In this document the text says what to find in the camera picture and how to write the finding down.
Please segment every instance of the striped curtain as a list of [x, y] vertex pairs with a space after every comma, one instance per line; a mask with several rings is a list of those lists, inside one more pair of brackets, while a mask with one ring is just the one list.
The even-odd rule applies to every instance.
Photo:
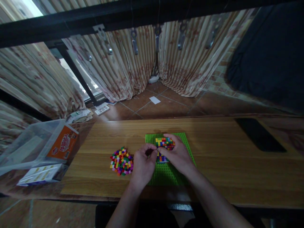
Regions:
[[39, 120], [0, 101], [0, 155], [30, 124]]
[[[26, 1], [1, 0], [0, 23], [42, 15], [31, 1]], [[52, 119], [65, 118], [85, 107], [71, 79], [43, 42], [0, 49], [0, 89]], [[0, 154], [28, 125], [36, 122], [0, 102]]]
[[247, 9], [226, 13], [226, 19], [210, 49], [205, 47], [212, 32], [214, 15], [192, 18], [189, 21], [181, 51], [177, 48], [180, 23], [165, 23], [160, 35], [161, 82], [182, 96], [197, 96], [253, 11], [254, 9]]
[[[111, 1], [103, 0], [35, 0], [43, 14], [53, 14]], [[74, 39], [63, 39], [88, 74], [102, 87], [104, 95], [112, 101], [131, 99], [143, 92], [148, 84], [155, 61], [155, 35], [151, 25], [136, 28], [138, 55], [134, 55], [131, 34], [128, 29], [106, 32], [113, 50], [108, 55], [98, 34], [84, 35], [86, 50], [92, 61], [84, 60]]]
[[[34, 0], [44, 14], [52, 14], [77, 8], [97, 5], [104, 0]], [[184, 47], [177, 49], [179, 23], [168, 22], [162, 27], [158, 67], [161, 82], [185, 97], [195, 97], [205, 86], [221, 59], [234, 42], [240, 28], [254, 9], [226, 13], [226, 19], [216, 34], [211, 49], [205, 45], [212, 32], [213, 16], [192, 18], [186, 31]], [[92, 61], [83, 59], [79, 45], [69, 38], [65, 44], [72, 50], [94, 80], [102, 86], [110, 100], [131, 99], [141, 93], [153, 72], [155, 59], [155, 35], [150, 26], [136, 28], [138, 55], [132, 50], [130, 31], [127, 29], [106, 32], [113, 49], [107, 55], [104, 41], [98, 35], [85, 35], [82, 40], [92, 56]]]

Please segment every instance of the black smartphone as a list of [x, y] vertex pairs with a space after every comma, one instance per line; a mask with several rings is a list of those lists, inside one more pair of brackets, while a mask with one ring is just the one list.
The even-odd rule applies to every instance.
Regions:
[[287, 152], [256, 119], [235, 118], [235, 121], [261, 151]]

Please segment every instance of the pile of colorful blocks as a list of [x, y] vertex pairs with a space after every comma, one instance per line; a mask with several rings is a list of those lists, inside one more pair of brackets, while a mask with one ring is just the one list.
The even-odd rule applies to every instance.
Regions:
[[[170, 138], [156, 138], [155, 139], [156, 147], [164, 147], [167, 150], [173, 150], [175, 143]], [[170, 162], [165, 156], [161, 155], [160, 152], [157, 153], [157, 163], [167, 163]]]
[[117, 172], [117, 176], [132, 173], [133, 170], [133, 157], [130, 156], [125, 148], [116, 151], [111, 157], [110, 168]]

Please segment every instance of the hand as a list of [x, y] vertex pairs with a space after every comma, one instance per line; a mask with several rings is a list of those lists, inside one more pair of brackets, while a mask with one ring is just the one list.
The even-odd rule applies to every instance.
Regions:
[[181, 138], [172, 134], [164, 134], [164, 137], [171, 138], [175, 142], [175, 147], [173, 150], [167, 150], [163, 147], [159, 147], [158, 151], [166, 156], [172, 165], [185, 176], [190, 174], [196, 167], [189, 155], [187, 147], [183, 144]]
[[[146, 151], [152, 149], [150, 157], [146, 155]], [[135, 152], [134, 167], [130, 184], [134, 185], [137, 190], [142, 191], [152, 178], [157, 158], [157, 148], [155, 145], [146, 143]]]

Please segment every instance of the clear plastic container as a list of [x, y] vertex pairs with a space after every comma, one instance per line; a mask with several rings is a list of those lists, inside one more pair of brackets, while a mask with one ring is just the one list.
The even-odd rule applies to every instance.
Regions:
[[67, 159], [47, 156], [54, 143], [61, 140], [59, 135], [62, 135], [64, 126], [68, 127], [69, 131], [74, 132], [76, 135], [74, 140], [76, 141], [78, 132], [66, 124], [64, 119], [34, 123], [28, 126], [0, 156], [0, 175], [13, 169], [31, 169], [66, 163]]

